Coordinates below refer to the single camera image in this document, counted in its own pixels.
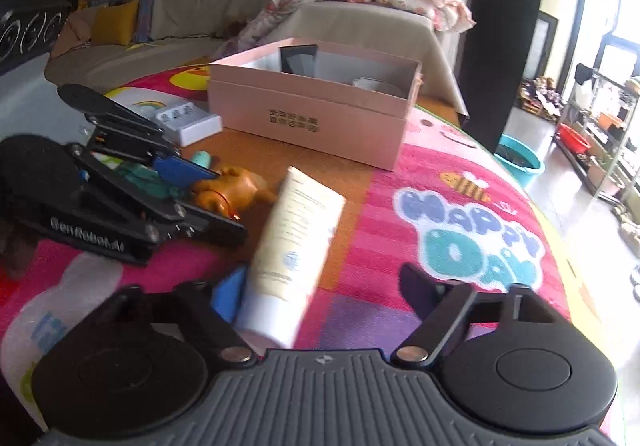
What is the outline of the white battery charger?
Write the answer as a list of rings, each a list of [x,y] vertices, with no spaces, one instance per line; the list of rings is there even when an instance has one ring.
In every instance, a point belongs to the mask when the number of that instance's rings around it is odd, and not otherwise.
[[[160,126],[164,137],[177,147],[187,147],[198,141],[220,133],[222,118],[183,102],[155,112],[152,121]]]

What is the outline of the cream cosmetic tube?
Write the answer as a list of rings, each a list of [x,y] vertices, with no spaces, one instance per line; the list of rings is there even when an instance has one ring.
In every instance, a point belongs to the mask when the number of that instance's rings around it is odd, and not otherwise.
[[[258,354],[292,348],[314,296],[345,198],[295,167],[253,256],[234,328]]]

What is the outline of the teal plastic crank toy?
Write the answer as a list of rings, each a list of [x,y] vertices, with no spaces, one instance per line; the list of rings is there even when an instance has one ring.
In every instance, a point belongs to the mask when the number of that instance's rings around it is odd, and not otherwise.
[[[158,172],[154,171],[154,169],[149,169],[149,167],[138,163],[125,162],[118,158],[108,157],[101,153],[93,152],[92,155],[102,164],[113,169],[117,175],[125,178],[131,184],[149,193],[149,195],[152,195],[154,198],[161,200],[167,200],[169,198],[186,200],[189,198],[189,191],[169,184],[160,178],[160,175],[158,175]]]

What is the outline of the teal plastic basin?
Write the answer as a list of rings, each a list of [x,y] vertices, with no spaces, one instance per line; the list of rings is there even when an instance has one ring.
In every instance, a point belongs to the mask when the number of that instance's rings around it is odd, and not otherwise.
[[[544,162],[525,143],[502,134],[494,157],[509,171],[522,188],[544,172]]]

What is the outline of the colourful cartoon play mat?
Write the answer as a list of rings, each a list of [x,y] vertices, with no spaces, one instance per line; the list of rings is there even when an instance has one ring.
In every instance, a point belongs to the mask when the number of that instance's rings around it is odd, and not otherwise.
[[[411,113],[389,172],[241,132],[218,134],[206,148],[270,185],[296,167],[345,198],[298,348],[390,352],[418,324],[399,291],[407,262],[485,291],[522,281],[560,313],[570,310],[568,265],[550,223],[485,150],[432,114]],[[143,267],[40,242],[24,276],[1,281],[1,371],[21,403],[32,404],[40,357],[107,296],[127,284],[165,292],[224,278],[250,262],[268,212],[258,205],[246,214],[244,247],[174,240]]]

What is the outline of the brown toy bear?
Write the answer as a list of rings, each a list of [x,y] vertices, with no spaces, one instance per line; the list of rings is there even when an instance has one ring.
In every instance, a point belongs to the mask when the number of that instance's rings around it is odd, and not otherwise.
[[[200,209],[238,221],[254,203],[278,201],[267,181],[248,169],[224,166],[218,174],[215,179],[198,180],[192,185],[192,199]]]

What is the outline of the white packet in box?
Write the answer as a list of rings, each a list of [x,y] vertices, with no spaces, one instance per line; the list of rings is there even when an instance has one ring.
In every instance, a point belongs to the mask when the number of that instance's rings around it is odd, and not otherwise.
[[[375,80],[371,77],[359,77],[352,81],[352,86],[367,90],[375,91],[380,94],[389,94],[390,96],[401,97],[402,91],[395,85],[385,83],[382,80]]]

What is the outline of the pink cardboard box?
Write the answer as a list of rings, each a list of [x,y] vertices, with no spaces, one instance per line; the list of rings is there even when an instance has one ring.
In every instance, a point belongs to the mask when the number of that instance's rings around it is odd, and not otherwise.
[[[316,76],[281,71],[280,48],[317,45]],[[224,127],[344,159],[394,168],[422,84],[420,62],[371,49],[290,37],[208,68],[208,107]],[[371,77],[401,97],[352,86]]]

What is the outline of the red plastic basin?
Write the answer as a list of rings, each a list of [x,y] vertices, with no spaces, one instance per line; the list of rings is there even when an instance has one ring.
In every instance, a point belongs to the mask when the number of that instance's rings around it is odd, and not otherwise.
[[[561,123],[558,128],[558,136],[564,147],[573,154],[585,154],[590,148],[590,142],[574,128]]]

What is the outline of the metal storage rack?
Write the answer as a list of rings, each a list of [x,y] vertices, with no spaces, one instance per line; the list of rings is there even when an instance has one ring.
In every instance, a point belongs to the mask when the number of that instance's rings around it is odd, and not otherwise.
[[[620,84],[594,68],[576,66],[553,139],[593,198],[612,206],[622,204],[632,186],[623,157],[638,148],[630,138],[631,122],[638,117],[638,78]],[[573,154],[564,147],[558,136],[561,123],[590,142],[585,154]]]

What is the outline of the beige covered sofa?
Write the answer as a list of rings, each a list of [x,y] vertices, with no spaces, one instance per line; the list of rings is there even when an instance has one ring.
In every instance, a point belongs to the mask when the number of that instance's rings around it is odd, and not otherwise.
[[[44,75],[55,85],[78,83],[99,92],[206,58],[237,36],[270,0],[138,0],[134,37],[128,46],[91,42],[96,13],[70,14]],[[304,5],[263,38],[261,44],[298,37],[338,42],[421,62],[426,97],[447,102],[464,115],[457,81],[440,42],[424,16],[376,5],[318,0]]]

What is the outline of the yellow cushion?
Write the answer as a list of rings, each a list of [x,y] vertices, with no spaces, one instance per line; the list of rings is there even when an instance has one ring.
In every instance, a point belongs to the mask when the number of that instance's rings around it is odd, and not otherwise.
[[[94,17],[91,42],[94,46],[128,46],[134,37],[137,25],[139,1],[101,8]]]

